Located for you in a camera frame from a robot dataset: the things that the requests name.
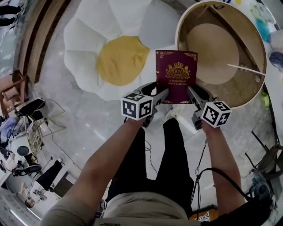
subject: round wooden tray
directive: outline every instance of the round wooden tray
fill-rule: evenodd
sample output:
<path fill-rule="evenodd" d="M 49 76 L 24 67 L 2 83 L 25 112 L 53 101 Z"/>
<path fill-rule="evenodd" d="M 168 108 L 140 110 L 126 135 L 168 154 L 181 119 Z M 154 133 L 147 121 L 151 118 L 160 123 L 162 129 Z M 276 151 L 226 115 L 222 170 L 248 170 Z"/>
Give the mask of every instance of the round wooden tray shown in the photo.
<path fill-rule="evenodd" d="M 260 92 L 267 67 L 263 40 L 235 7 L 216 1 L 194 4 L 179 21 L 176 44 L 178 50 L 198 53 L 197 84 L 231 108 L 249 103 Z"/>

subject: green object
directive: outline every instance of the green object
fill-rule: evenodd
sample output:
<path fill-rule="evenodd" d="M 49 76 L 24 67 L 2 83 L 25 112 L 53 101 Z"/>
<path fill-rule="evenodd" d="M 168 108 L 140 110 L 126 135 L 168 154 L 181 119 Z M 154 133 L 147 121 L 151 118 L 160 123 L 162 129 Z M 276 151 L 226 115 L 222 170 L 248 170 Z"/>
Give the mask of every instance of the green object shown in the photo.
<path fill-rule="evenodd" d="M 265 106 L 265 109 L 269 109 L 270 101 L 269 101 L 269 95 L 267 93 L 262 93 L 261 94 L 261 100 Z"/>

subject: book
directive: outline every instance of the book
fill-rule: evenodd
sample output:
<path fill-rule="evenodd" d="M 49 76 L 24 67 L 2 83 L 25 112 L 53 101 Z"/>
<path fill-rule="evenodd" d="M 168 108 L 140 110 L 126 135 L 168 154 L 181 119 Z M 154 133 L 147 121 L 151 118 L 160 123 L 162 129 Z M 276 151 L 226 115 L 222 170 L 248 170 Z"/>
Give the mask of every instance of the book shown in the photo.
<path fill-rule="evenodd" d="M 163 103 L 191 104 L 187 87 L 195 84 L 198 54 L 189 51 L 157 50 L 157 92 L 169 88 Z"/>

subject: gold emblem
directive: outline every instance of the gold emblem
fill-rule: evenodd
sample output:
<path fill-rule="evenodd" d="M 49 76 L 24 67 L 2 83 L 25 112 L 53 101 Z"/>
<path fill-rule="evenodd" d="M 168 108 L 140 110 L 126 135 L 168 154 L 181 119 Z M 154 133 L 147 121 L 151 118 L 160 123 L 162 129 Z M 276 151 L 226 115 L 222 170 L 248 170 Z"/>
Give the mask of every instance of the gold emblem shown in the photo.
<path fill-rule="evenodd" d="M 164 56 L 173 54 L 174 52 L 160 52 L 160 59 L 163 59 Z"/>
<path fill-rule="evenodd" d="M 180 104 L 190 104 L 190 101 L 182 101 Z"/>
<path fill-rule="evenodd" d="M 196 61 L 197 59 L 196 59 L 196 57 L 197 57 L 197 55 L 196 54 L 193 54 L 193 53 L 184 53 L 186 56 L 190 56 L 190 57 L 193 57 L 194 58 L 194 60 Z"/>
<path fill-rule="evenodd" d="M 178 62 L 174 64 L 174 67 L 171 65 L 166 69 L 166 77 L 172 79 L 189 79 L 191 71 L 188 70 L 188 66 L 184 67 L 184 64 Z"/>

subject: white box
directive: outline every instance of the white box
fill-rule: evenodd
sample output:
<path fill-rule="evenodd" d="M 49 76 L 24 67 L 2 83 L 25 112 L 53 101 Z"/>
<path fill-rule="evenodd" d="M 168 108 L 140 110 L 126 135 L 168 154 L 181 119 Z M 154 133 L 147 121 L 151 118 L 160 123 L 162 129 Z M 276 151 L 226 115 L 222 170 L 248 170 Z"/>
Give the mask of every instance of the white box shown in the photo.
<path fill-rule="evenodd" d="M 224 101 L 209 102 L 205 104 L 201 119 L 217 128 L 227 123 L 231 112 L 231 108 Z"/>
<path fill-rule="evenodd" d="M 127 93 L 121 98 L 122 115 L 134 120 L 140 120 L 152 114 L 153 97 Z"/>

